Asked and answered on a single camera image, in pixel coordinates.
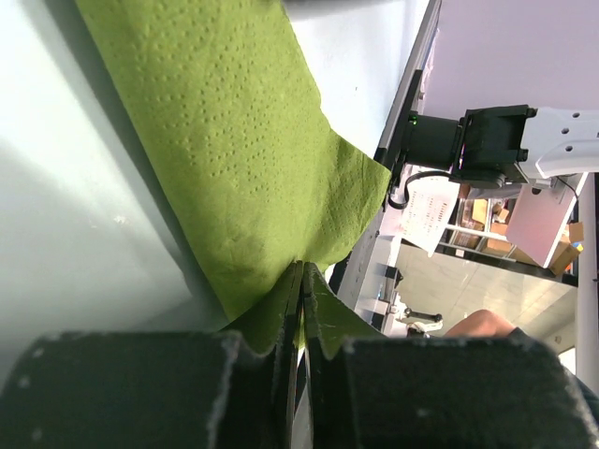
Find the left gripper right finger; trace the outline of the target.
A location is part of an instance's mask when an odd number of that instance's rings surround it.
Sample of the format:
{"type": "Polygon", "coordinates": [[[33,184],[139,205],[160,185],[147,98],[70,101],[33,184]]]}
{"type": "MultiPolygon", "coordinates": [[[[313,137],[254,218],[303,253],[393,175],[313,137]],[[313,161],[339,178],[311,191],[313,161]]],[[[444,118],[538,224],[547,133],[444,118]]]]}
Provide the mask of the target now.
{"type": "Polygon", "coordinates": [[[521,338],[391,338],[303,273],[317,448],[594,448],[575,378],[521,338]]]}

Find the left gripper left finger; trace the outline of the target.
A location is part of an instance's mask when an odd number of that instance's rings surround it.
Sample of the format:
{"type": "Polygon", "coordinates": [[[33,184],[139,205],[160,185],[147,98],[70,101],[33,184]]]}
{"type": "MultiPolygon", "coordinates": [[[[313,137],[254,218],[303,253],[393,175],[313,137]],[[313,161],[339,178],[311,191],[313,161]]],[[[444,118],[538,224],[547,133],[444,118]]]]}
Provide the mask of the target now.
{"type": "Polygon", "coordinates": [[[303,265],[223,330],[35,340],[1,393],[5,448],[287,448],[303,265]]]}

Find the green paper napkin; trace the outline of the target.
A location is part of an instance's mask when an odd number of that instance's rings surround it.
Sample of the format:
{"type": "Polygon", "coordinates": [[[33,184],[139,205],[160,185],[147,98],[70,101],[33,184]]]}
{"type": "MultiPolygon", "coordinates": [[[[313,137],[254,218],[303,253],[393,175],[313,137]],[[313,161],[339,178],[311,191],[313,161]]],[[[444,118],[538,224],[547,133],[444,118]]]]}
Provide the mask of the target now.
{"type": "Polygon", "coordinates": [[[344,259],[387,168],[333,131],[279,1],[80,1],[189,246],[230,320],[267,352],[294,262],[344,259]]]}

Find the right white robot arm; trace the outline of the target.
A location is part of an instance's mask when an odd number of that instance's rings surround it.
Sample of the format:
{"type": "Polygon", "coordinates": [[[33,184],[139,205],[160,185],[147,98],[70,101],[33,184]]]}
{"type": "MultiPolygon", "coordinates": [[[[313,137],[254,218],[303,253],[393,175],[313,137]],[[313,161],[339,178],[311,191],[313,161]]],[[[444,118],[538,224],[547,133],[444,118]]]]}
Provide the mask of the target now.
{"type": "Polygon", "coordinates": [[[598,113],[528,105],[469,109],[457,121],[413,113],[401,157],[479,189],[548,189],[598,171],[598,113]]]}

